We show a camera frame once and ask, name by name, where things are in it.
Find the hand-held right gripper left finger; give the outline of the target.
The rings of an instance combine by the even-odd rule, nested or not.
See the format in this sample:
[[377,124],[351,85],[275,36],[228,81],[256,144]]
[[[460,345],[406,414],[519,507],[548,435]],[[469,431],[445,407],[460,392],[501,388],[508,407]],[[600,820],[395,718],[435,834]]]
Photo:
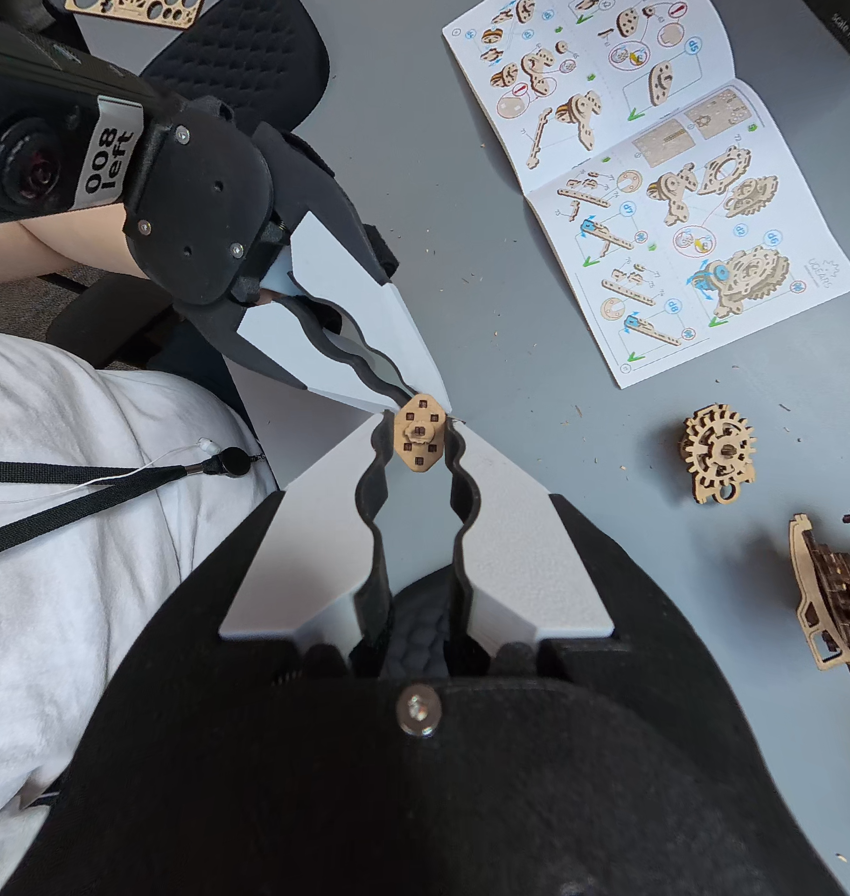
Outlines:
[[288,639],[301,651],[376,648],[391,612],[382,536],[395,416],[374,414],[281,495],[219,633]]

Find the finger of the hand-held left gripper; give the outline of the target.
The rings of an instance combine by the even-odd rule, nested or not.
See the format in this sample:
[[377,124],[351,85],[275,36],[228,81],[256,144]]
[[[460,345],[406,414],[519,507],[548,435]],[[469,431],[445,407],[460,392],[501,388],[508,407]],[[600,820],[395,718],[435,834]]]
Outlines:
[[250,308],[238,334],[274,360],[310,392],[357,409],[393,412],[406,403],[398,385],[380,377],[359,342],[322,327],[308,302],[299,297]]
[[414,393],[452,409],[439,369],[397,287],[380,285],[309,211],[291,241],[292,275],[309,297],[339,308],[368,349],[383,356]]

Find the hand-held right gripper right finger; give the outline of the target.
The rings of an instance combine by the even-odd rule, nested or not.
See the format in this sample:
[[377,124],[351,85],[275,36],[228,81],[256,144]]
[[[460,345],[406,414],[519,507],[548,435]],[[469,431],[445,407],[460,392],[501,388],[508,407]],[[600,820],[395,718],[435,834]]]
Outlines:
[[453,544],[453,646],[489,657],[506,644],[610,636],[604,607],[554,496],[463,423],[447,424]]

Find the small wooden model assembly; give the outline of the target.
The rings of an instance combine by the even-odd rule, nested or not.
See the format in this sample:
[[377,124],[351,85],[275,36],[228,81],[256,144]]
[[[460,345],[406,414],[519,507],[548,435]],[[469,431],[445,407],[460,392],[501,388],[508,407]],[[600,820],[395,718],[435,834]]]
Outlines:
[[445,447],[446,413],[433,396],[413,396],[395,415],[394,447],[415,473],[432,468]]

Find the person's left forearm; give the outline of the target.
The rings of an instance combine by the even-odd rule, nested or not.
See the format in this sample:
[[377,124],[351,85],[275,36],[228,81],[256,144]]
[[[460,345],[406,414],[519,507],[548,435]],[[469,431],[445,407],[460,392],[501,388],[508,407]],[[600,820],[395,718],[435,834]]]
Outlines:
[[122,203],[97,206],[19,224],[63,258],[108,273],[146,279],[128,249]]

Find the grey desk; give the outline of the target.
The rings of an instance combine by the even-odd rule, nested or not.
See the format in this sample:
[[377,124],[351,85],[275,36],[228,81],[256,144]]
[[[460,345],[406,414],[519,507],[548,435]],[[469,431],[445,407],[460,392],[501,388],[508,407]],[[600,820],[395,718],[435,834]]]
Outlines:
[[155,614],[50,817],[46,893],[844,894],[726,678],[612,539],[446,425],[449,675],[381,678],[375,518],[400,411],[351,476],[369,537],[344,629],[217,628],[288,520],[265,499]]

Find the black mesh chair pad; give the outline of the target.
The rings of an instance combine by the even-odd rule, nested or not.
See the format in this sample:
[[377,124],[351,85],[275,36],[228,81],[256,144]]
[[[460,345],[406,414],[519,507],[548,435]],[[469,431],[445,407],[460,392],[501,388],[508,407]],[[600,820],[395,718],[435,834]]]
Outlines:
[[141,77],[187,99],[214,96],[252,134],[294,131],[318,106],[326,45],[300,1],[220,1],[152,60]]

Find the wooden parts sheet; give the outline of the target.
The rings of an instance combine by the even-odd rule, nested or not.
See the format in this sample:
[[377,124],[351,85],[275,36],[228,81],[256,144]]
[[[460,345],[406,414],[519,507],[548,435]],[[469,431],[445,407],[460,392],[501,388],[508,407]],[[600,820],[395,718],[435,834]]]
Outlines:
[[67,12],[156,28],[185,30],[204,9],[204,1],[65,1]]

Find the small wooden gear assembly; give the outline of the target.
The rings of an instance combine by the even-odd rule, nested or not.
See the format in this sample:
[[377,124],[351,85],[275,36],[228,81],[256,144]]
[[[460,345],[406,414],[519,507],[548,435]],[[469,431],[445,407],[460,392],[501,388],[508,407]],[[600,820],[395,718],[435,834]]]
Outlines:
[[692,477],[693,498],[731,504],[741,486],[756,479],[754,428],[727,404],[695,411],[684,427],[678,450]]

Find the person's white shirt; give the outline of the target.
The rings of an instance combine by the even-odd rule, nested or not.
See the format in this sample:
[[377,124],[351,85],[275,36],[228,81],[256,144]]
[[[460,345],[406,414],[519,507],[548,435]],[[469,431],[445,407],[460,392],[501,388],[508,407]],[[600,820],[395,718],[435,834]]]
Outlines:
[[[0,462],[138,468],[198,441],[254,454],[225,403],[161,372],[95,370],[0,333]],[[0,811],[68,763],[130,644],[274,490],[267,465],[190,476],[0,554]]]

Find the open instruction booklet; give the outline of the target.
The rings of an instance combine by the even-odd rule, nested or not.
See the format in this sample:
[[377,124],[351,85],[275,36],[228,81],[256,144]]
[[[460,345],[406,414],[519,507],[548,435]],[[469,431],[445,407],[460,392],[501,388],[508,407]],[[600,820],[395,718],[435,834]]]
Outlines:
[[711,2],[482,2],[442,34],[619,387],[850,293]]

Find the large wooden model frame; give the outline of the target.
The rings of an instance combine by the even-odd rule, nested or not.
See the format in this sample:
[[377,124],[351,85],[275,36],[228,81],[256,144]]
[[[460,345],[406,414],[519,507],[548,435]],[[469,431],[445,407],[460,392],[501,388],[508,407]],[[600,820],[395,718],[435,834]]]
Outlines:
[[789,522],[789,554],[800,590],[797,617],[815,665],[850,672],[850,554],[818,542],[804,513]]

